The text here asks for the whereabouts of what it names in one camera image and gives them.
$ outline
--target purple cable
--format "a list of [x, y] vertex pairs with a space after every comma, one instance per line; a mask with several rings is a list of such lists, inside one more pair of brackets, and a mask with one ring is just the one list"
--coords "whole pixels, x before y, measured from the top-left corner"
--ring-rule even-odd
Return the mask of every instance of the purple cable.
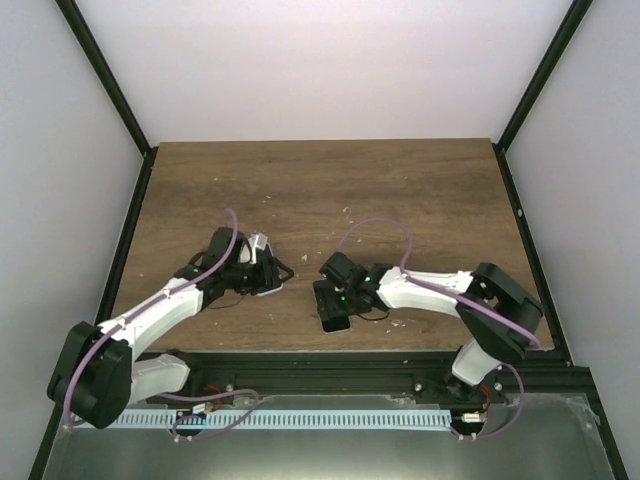
[[[513, 376], [516, 377], [516, 381], [518, 382], [518, 388], [520, 389], [520, 397], [518, 398], [519, 400], [518, 410], [516, 410], [516, 413], [513, 415], [511, 420], [509, 420], [505, 425], [503, 425], [498, 430], [495, 430], [491, 433], [487, 433], [485, 435], [476, 435], [476, 440], [479, 440], [481, 438], [495, 437], [497, 435], [500, 435], [501, 433], [506, 432], [516, 423], [516, 421], [518, 420], [518, 418], [520, 418], [520, 415], [522, 414], [522, 409], [524, 407], [524, 383], [522, 382], [522, 377], [520, 376], [520, 374], [518, 373], [518, 371], [513, 365], [509, 365], [508, 363], [503, 363], [502, 365], [507, 367], [509, 370], [511, 370], [511, 373], [513, 373]], [[451, 427], [451, 432], [457, 437], [473, 438], [471, 435], [462, 435], [458, 433], [456, 429], [453, 427]]]
[[[222, 255], [222, 257], [220, 257], [220, 260], [218, 260], [216, 264], [213, 265], [209, 270], [205, 271], [204, 273], [194, 278], [193, 280], [190, 280], [186, 283], [183, 283], [182, 285], [178, 285], [177, 287], [169, 290], [169, 295], [174, 295], [184, 290], [185, 288], [195, 283], [198, 283], [204, 278], [207, 278], [209, 275], [211, 275], [216, 270], [218, 270], [218, 268], [220, 268], [224, 264], [227, 258], [229, 258], [229, 255], [231, 255], [231, 252], [233, 251], [233, 247], [235, 246], [235, 243], [236, 243], [236, 238], [238, 237], [238, 217], [236, 216], [236, 212], [234, 212], [233, 209], [231, 208], [225, 208], [224, 212], [229, 214], [233, 220], [233, 233], [231, 235], [231, 242], [229, 242], [229, 246], [227, 247], [227, 250], [224, 252], [224, 255]], [[138, 309], [131, 312], [129, 316], [125, 318], [125, 321], [124, 321], [125, 325], [130, 324], [141, 314], [149, 310], [154, 305], [157, 305], [158, 303], [163, 301], [165, 298], [167, 297], [163, 295], [159, 295], [157, 297], [152, 298], [148, 302], [140, 305]], [[86, 355], [82, 357], [82, 360], [80, 360], [80, 363], [78, 363], [78, 366], [76, 367], [75, 371], [73, 372], [73, 375], [71, 376], [71, 380], [69, 381], [69, 386], [67, 387], [67, 391], [64, 395], [64, 402], [62, 403], [62, 420], [65, 426], [75, 427], [77, 425], [80, 425], [81, 423], [84, 423], [82, 421], [74, 422], [71, 419], [71, 398], [73, 397], [73, 391], [75, 390], [76, 385], [80, 380], [80, 376], [82, 375], [82, 372], [84, 372], [84, 369], [87, 368], [87, 365], [89, 364], [93, 356], [98, 352], [98, 350], [100, 350], [102, 345], [104, 345], [107, 340], [109, 340], [113, 335], [115, 335], [122, 328], [123, 328], [122, 325], [116, 325], [107, 333], [102, 335], [102, 337], [100, 337], [96, 341], [96, 343], [94, 343], [91, 346], [91, 348], [86, 353]]]
[[[255, 409], [258, 408], [259, 401], [260, 401], [260, 396], [258, 395], [258, 392], [251, 389], [243, 389], [243, 390], [233, 390], [231, 392], [225, 392], [225, 393], [218, 393], [215, 395], [206, 395], [204, 397], [183, 397], [182, 395], [173, 395], [171, 393], [162, 393], [158, 396], [162, 398], [166, 398], [167, 400], [174, 400], [178, 402], [211, 402], [214, 400], [221, 400], [223, 398], [234, 397], [236, 395], [252, 395], [253, 398], [256, 400], [256, 402], [245, 413], [243, 413], [240, 416], [240, 418], [238, 418], [237, 420], [234, 420], [224, 428], [221, 428], [220, 430], [216, 430], [214, 432], [199, 433], [192, 437], [194, 440], [205, 440], [207, 438], [217, 437], [218, 435], [227, 433], [229, 430], [237, 427], [242, 422], [244, 422], [249, 417], [249, 415], [251, 415], [255, 411]], [[174, 437], [178, 438], [178, 433], [176, 432], [178, 425], [180, 425], [180, 423], [182, 422], [187, 421], [190, 418], [200, 418], [200, 417], [198, 417], [197, 415], [187, 415], [185, 417], [178, 418], [173, 424], [173, 427], [171, 428], [171, 433], [173, 434]]]
[[400, 260], [400, 273], [402, 273], [402, 276], [404, 277], [404, 279], [407, 282], [413, 283], [414, 285], [417, 285], [419, 287], [423, 287], [426, 288], [428, 290], [434, 291], [436, 293], [439, 293], [440, 295], [444, 295], [445, 297], [449, 297], [452, 298], [453, 300], [456, 300], [459, 303], [462, 303], [464, 305], [466, 305], [467, 307], [473, 308], [474, 310], [477, 310], [480, 313], [485, 314], [486, 316], [488, 316], [489, 318], [492, 318], [493, 320], [509, 327], [511, 330], [518, 332], [520, 335], [522, 335], [523, 337], [526, 337], [528, 340], [530, 340], [537, 348], [542, 348], [542, 343], [540, 342], [540, 340], [538, 340], [538, 338], [532, 334], [531, 332], [529, 332], [528, 330], [522, 328], [520, 325], [517, 325], [515, 323], [513, 323], [511, 320], [509, 320], [506, 317], [503, 317], [502, 315], [500, 315], [499, 313], [495, 312], [494, 310], [491, 310], [490, 308], [487, 308], [486, 306], [482, 305], [481, 303], [478, 302], [474, 302], [473, 300], [464, 297], [462, 295], [458, 295], [455, 292], [451, 292], [449, 290], [447, 290], [444, 287], [441, 287], [440, 285], [435, 285], [433, 283], [430, 282], [425, 282], [423, 280], [418, 280], [417, 278], [413, 278], [411, 275], [408, 274], [408, 272], [405, 270], [405, 264], [407, 263], [407, 260], [409, 259], [409, 257], [411, 256], [411, 252], [413, 250], [413, 237], [411, 235], [411, 231], [402, 223], [393, 220], [391, 218], [385, 218], [385, 217], [371, 217], [371, 218], [367, 218], [366, 220], [363, 220], [361, 222], [356, 223], [354, 226], [352, 226], [347, 233], [344, 234], [344, 236], [342, 237], [342, 239], [340, 240], [340, 242], [338, 243], [338, 246], [336, 247], [336, 251], [340, 251], [342, 246], [344, 245], [345, 241], [347, 240], [347, 238], [349, 238], [351, 236], [351, 234], [353, 234], [353, 232], [361, 227], [362, 225], [365, 225], [367, 223], [372, 223], [372, 222], [384, 222], [384, 223], [391, 223], [393, 225], [396, 225], [398, 227], [400, 227], [405, 235], [407, 236], [407, 251], [405, 252], [405, 254], [402, 257], [402, 260]]

